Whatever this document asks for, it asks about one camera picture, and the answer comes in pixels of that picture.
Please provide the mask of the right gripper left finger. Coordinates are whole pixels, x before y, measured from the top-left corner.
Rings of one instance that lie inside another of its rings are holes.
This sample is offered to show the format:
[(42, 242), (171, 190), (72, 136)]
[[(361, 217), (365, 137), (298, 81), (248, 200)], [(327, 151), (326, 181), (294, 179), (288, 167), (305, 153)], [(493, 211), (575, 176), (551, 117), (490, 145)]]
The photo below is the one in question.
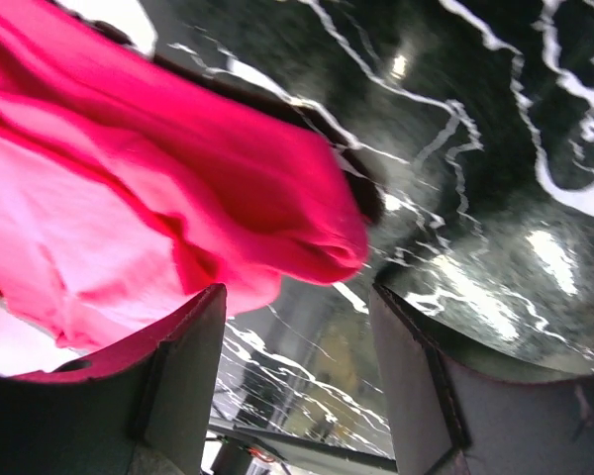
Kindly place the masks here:
[(52, 372), (0, 376), (0, 474), (198, 473), (226, 297), (211, 285)]

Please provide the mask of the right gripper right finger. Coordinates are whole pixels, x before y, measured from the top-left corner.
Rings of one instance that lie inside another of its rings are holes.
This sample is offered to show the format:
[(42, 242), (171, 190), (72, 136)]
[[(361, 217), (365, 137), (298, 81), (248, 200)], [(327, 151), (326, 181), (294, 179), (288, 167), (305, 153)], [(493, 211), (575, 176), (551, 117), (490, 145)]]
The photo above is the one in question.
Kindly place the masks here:
[(508, 356), (382, 285), (369, 316), (400, 473), (594, 474), (594, 374)]

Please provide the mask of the bright pink t-shirt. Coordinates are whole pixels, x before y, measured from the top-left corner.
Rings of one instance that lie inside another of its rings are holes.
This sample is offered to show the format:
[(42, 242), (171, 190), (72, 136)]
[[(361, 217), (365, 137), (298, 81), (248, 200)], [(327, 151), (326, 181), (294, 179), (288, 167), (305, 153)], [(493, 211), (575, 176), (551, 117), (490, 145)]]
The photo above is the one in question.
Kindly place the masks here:
[(107, 346), (207, 286), (230, 314), (368, 256), (328, 143), (177, 77), (47, 1), (0, 1), (0, 292)]

